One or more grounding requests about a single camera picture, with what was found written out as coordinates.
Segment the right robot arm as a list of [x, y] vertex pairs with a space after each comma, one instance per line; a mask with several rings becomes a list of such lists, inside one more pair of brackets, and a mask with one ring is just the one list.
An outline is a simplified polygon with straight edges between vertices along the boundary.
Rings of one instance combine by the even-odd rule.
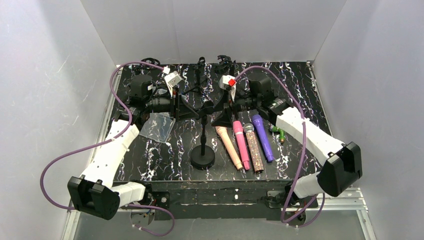
[[360, 147], [354, 143], [344, 143], [312, 123], [295, 106], [285, 99], [278, 98], [271, 86], [271, 79], [265, 75], [253, 75], [250, 91], [237, 97], [236, 78], [223, 75], [219, 87], [225, 94], [214, 110], [220, 115], [212, 122], [219, 134], [225, 128], [232, 128], [237, 139], [242, 164], [250, 167], [249, 160], [258, 155], [254, 135], [262, 144], [266, 160], [275, 157], [271, 151], [264, 121], [288, 133], [302, 144], [317, 160], [321, 170], [298, 177], [286, 187], [287, 199], [298, 201], [309, 196], [327, 194], [339, 196], [363, 175]]

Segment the tall black tripod stand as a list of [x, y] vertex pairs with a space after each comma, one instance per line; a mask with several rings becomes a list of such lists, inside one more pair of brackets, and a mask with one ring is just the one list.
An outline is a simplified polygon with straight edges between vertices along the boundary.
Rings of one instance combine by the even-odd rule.
[[185, 90], [182, 95], [184, 95], [187, 100], [193, 101], [193, 104], [198, 101], [199, 103], [203, 103], [205, 101], [212, 101], [212, 99], [205, 93], [203, 88], [203, 84], [206, 83], [209, 78], [203, 77], [206, 67], [206, 59], [204, 56], [201, 56], [198, 59], [198, 62], [193, 66], [195, 83], [194, 86]]

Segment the peach microphone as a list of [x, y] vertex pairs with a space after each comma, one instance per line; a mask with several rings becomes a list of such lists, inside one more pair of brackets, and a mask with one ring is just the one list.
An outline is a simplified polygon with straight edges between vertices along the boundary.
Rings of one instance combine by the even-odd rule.
[[235, 168], [237, 170], [241, 170], [243, 168], [242, 162], [240, 160], [240, 157], [228, 135], [228, 130], [226, 127], [223, 126], [216, 126], [215, 127], [216, 133], [219, 135], [219, 137], [221, 138], [229, 156], [230, 159], [232, 160], [232, 163], [234, 164]]

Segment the small black shock-mount tripod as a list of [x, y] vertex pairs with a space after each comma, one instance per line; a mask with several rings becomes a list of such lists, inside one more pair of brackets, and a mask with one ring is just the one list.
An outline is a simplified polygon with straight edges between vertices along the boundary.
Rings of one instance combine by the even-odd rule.
[[158, 59], [152, 57], [143, 58], [141, 61], [155, 66], [161, 65], [161, 62]]

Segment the purple microphone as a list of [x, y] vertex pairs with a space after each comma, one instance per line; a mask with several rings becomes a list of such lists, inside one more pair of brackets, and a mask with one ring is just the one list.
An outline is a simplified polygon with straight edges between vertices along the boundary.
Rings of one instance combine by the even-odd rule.
[[275, 157], [264, 128], [264, 122], [262, 117], [259, 114], [255, 114], [251, 117], [251, 122], [259, 136], [259, 140], [267, 162], [272, 163], [275, 160]]

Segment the rhinestone glitter microphone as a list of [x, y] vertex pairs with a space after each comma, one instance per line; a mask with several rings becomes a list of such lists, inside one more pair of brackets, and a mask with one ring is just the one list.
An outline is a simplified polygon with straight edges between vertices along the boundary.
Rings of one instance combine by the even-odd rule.
[[260, 174], [264, 170], [264, 165], [263, 165], [263, 160], [260, 154], [259, 145], [258, 145], [258, 141], [255, 134], [255, 128], [253, 124], [246, 123], [243, 126], [243, 131], [247, 139], [250, 156], [253, 163], [254, 173]]

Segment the pink microphone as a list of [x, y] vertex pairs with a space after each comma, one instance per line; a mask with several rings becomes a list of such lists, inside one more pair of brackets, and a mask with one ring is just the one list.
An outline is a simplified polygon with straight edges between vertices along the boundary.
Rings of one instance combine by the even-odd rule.
[[251, 169], [251, 166], [250, 166], [248, 149], [247, 149], [247, 146], [246, 146], [245, 136], [244, 136], [243, 127], [242, 127], [241, 122], [239, 120], [234, 121], [233, 124], [232, 124], [232, 129], [233, 129], [234, 135], [236, 137], [236, 141], [237, 141], [242, 165], [243, 165], [244, 169], [246, 171], [248, 171], [248, 170]]

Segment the black round-base clip stand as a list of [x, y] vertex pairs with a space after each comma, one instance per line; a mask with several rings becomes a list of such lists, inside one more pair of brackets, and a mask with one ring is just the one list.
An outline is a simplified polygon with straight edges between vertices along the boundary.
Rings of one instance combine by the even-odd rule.
[[215, 152], [210, 146], [206, 145], [206, 126], [208, 124], [208, 115], [214, 112], [213, 102], [206, 101], [197, 112], [201, 123], [200, 145], [194, 147], [190, 152], [190, 164], [195, 169], [206, 170], [215, 163]]

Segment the black round-base shock-mount stand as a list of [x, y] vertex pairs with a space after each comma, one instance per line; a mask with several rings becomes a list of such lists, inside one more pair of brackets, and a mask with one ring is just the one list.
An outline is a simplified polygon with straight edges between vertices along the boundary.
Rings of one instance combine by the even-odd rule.
[[218, 55], [218, 63], [213, 64], [213, 70], [217, 75], [235, 75], [236, 60], [232, 60], [230, 56]]

